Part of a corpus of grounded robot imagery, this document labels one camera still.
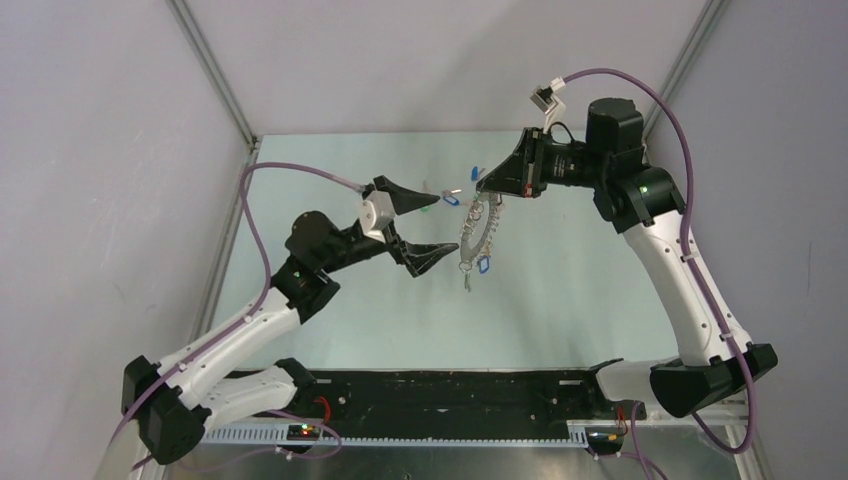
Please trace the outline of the perforated metal ring disc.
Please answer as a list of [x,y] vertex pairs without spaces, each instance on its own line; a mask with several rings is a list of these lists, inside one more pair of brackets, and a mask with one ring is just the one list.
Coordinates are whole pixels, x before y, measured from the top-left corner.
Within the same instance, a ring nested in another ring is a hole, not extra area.
[[489,256],[491,260],[493,238],[502,209],[503,200],[497,194],[478,193],[469,203],[460,230],[458,268],[463,274],[477,267],[477,260],[481,256]]

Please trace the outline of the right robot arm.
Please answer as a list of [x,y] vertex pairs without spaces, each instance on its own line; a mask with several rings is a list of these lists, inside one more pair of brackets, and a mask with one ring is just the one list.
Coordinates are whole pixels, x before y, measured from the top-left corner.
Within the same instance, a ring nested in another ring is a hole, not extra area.
[[643,116],[633,101],[602,98],[588,107],[584,140],[556,141],[523,130],[509,157],[476,184],[479,192],[537,198],[550,185],[590,188],[600,216],[622,235],[645,268],[670,320],[675,357],[615,361],[580,394],[583,409],[604,418],[621,400],[646,400],[682,418],[742,391],[777,366],[769,343],[756,343],[731,314],[680,228],[686,205],[671,175],[644,162]]

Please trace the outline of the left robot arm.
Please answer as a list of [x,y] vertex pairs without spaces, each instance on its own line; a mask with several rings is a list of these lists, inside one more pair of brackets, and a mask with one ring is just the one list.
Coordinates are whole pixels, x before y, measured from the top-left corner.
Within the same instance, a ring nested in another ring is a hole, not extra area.
[[260,292],[237,314],[157,362],[139,356],[126,365],[121,408],[127,421],[136,421],[149,459],[172,464],[213,428],[256,413],[285,409],[299,417],[312,411],[314,377],[292,358],[242,378],[230,373],[326,307],[340,289],[330,273],[386,253],[418,277],[457,250],[455,243],[410,243],[394,226],[396,217],[435,204],[440,196],[384,176],[357,191],[358,216],[347,228],[320,211],[296,218],[284,243],[285,262],[265,271]]

